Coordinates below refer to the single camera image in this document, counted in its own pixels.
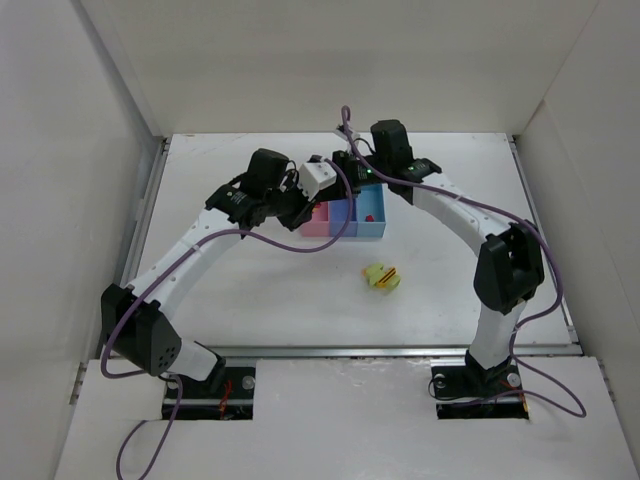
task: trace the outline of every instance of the yellow toy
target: yellow toy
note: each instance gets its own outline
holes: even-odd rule
[[[389,292],[394,290],[402,279],[400,275],[396,275],[395,267],[385,272],[384,265],[381,263],[369,265],[362,271],[362,275],[367,279],[370,287],[385,288]]]

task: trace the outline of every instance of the blue bin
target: blue bin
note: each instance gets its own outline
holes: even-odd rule
[[[373,222],[367,222],[368,216],[373,217]],[[356,221],[358,237],[382,238],[387,226],[382,185],[362,188],[356,199]]]
[[[329,202],[329,235],[334,237],[344,225],[349,212],[349,200],[336,200]],[[355,237],[358,232],[356,224],[356,205],[351,212],[351,223],[345,230],[343,237]]]

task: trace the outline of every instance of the red object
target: red object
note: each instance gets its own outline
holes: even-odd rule
[[[229,400],[229,395],[231,395],[232,390],[231,380],[227,380],[227,383],[224,384],[224,397],[220,400],[220,404],[218,408],[220,409],[220,420],[224,420],[224,412],[227,410],[227,401]]]

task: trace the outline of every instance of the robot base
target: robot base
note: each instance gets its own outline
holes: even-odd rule
[[[495,374],[489,380],[479,381],[477,372],[467,365],[433,366],[429,394],[439,400],[437,405],[438,418],[441,420],[529,419],[528,407],[523,395],[508,395],[480,405],[463,405],[476,398],[488,398],[522,388],[516,365],[508,365],[500,370],[500,373]]]

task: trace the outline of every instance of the white table surface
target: white table surface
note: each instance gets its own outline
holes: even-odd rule
[[[469,195],[531,218],[503,134],[411,134],[416,157],[438,163]],[[141,261],[149,268],[183,234],[224,182],[265,147],[297,162],[331,155],[345,144],[331,133],[201,134],[173,137]],[[450,346],[475,335],[479,300],[476,259],[427,213],[385,189],[387,229],[381,240],[341,240],[313,255],[277,250],[246,239],[227,252],[187,295],[174,319],[185,338],[224,346]],[[270,219],[257,231],[312,246]],[[389,295],[371,290],[361,270],[375,262],[402,276]],[[525,314],[551,304],[552,283],[538,289]],[[561,312],[535,322],[519,343],[570,342]]]
[[[529,399],[529,421],[437,420],[427,360],[260,361],[254,419],[176,422],[148,478],[637,480],[596,360],[531,362],[574,390],[586,419]],[[524,370],[522,380],[573,407],[541,377]],[[147,376],[107,380],[92,361],[56,479],[115,478],[120,444],[139,420],[160,418],[163,388]],[[125,478],[141,475],[165,426],[153,421],[136,433]]]

